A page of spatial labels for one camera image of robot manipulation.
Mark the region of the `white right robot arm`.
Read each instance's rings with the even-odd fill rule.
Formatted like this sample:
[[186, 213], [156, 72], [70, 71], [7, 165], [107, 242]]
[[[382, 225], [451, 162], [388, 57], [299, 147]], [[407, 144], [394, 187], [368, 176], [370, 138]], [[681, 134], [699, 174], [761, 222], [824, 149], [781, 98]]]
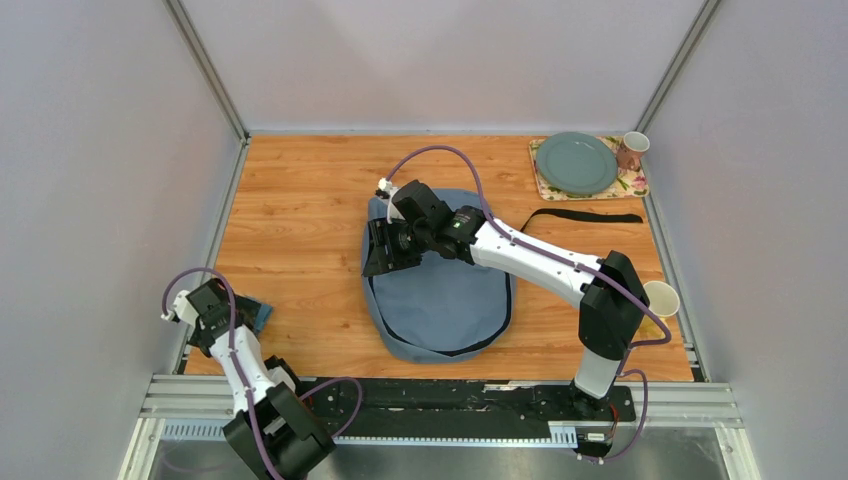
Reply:
[[609, 390], [631, 349], [650, 300], [630, 259], [565, 250], [494, 217], [486, 203], [452, 209], [417, 180], [397, 187], [378, 182], [386, 213], [368, 222], [366, 278], [419, 268], [425, 260], [464, 262], [524, 279], [565, 300], [579, 314], [584, 351], [572, 381], [570, 404], [582, 418], [610, 405]]

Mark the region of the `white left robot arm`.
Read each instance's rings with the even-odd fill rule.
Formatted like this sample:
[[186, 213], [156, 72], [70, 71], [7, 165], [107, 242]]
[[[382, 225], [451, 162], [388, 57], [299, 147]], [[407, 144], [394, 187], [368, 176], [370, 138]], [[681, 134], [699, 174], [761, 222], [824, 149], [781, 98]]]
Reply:
[[236, 295], [231, 307], [223, 282], [211, 279], [179, 292], [175, 318], [192, 327], [189, 344], [214, 359], [232, 391], [233, 418], [224, 437], [259, 479], [305, 479], [334, 449], [323, 424], [304, 405], [305, 387], [277, 356], [261, 358], [257, 333], [272, 307]]

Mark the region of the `pink mug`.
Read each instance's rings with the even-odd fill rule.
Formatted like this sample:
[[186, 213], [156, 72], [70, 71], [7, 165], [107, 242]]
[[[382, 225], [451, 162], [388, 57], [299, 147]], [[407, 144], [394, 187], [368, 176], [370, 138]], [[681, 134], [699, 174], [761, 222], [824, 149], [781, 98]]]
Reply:
[[618, 167], [627, 171], [639, 171], [644, 154], [650, 148], [649, 138], [637, 131], [624, 134], [616, 151]]

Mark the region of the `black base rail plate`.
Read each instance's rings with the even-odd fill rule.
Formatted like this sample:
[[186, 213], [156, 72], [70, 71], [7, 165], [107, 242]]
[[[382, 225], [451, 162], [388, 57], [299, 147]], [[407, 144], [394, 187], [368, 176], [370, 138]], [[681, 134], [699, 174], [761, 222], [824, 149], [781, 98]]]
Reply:
[[569, 383], [396, 378], [303, 380], [256, 413], [266, 433], [293, 427], [300, 437], [438, 440], [545, 440], [552, 426], [575, 424], [609, 433], [638, 418], [624, 386], [602, 400], [581, 400]]

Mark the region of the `floral placemat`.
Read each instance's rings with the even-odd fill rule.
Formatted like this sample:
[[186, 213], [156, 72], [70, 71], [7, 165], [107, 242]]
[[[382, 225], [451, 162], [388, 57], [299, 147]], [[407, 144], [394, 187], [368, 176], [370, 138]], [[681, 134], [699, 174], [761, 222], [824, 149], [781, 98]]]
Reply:
[[543, 138], [535, 138], [529, 142], [528, 151], [531, 165], [534, 171], [535, 182], [540, 197], [546, 201], [584, 201], [584, 200], [610, 200], [619, 198], [641, 198], [645, 197], [650, 192], [648, 181], [644, 174], [644, 170], [639, 167], [637, 170], [618, 169], [615, 181], [605, 190], [592, 195], [575, 194], [565, 192], [558, 187], [553, 186], [540, 173], [536, 163], [537, 152], [545, 140]]

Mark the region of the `teal round plate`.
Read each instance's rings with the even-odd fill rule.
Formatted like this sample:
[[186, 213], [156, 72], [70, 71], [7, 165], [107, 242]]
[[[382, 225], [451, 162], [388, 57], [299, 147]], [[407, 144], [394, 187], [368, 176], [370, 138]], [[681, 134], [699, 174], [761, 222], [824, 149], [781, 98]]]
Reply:
[[538, 147], [535, 162], [549, 185], [570, 194], [600, 193], [618, 175], [611, 149], [595, 136], [579, 132], [559, 133], [545, 139]]

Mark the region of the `yellow mug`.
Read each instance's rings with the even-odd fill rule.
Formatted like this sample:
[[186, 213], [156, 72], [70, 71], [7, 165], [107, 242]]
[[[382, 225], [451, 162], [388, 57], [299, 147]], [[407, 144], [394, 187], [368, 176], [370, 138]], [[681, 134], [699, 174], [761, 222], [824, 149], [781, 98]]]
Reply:
[[650, 311], [661, 319], [675, 316], [680, 309], [681, 300], [677, 291], [668, 283], [654, 280], [643, 284], [650, 302]]

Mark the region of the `blue-grey student backpack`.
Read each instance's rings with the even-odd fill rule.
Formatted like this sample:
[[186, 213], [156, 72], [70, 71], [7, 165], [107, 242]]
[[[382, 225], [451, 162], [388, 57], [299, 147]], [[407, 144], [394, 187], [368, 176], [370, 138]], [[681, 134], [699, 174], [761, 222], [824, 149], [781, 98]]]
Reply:
[[[419, 364], [470, 359], [495, 343], [512, 323], [516, 279], [494, 268], [427, 253], [404, 271], [362, 278], [365, 301], [386, 348]], [[585, 348], [619, 361], [640, 309], [601, 282], [579, 298], [578, 337]]]

